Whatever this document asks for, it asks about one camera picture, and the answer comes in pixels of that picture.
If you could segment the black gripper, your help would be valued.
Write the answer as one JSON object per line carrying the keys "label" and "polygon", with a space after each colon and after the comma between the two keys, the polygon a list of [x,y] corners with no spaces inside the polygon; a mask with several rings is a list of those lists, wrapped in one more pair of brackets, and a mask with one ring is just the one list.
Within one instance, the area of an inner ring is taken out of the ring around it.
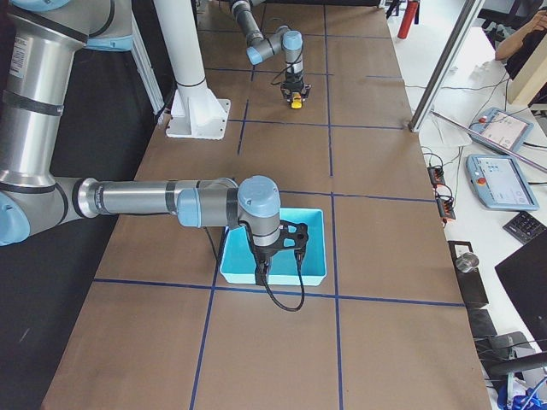
{"label": "black gripper", "polygon": [[285,73],[285,80],[281,83],[280,90],[286,107],[291,106],[291,99],[295,95],[301,97],[301,106],[303,107],[309,98],[311,84],[304,82],[303,73]]}
{"label": "black gripper", "polygon": [[268,272],[273,257],[279,252],[274,246],[256,246],[252,244],[252,254],[256,263],[255,283],[258,286],[268,286]]}

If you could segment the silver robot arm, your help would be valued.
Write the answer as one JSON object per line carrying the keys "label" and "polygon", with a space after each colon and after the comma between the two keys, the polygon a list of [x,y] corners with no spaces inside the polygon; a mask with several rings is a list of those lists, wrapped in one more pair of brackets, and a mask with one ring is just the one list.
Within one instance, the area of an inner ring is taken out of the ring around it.
{"label": "silver robot arm", "polygon": [[246,55],[253,66],[283,54],[285,67],[270,82],[278,86],[291,109],[300,109],[309,97],[311,84],[304,80],[303,36],[287,25],[279,26],[272,36],[265,37],[256,23],[252,9],[262,1],[229,1],[232,17],[246,41]]}
{"label": "silver robot arm", "polygon": [[[183,226],[243,223],[259,264],[280,240],[279,197],[249,205],[271,179],[138,182],[141,132],[121,136],[121,54],[132,49],[128,1],[12,1],[11,68],[2,94],[1,287],[88,273],[122,215],[174,215]],[[112,53],[115,70],[106,69]]]}

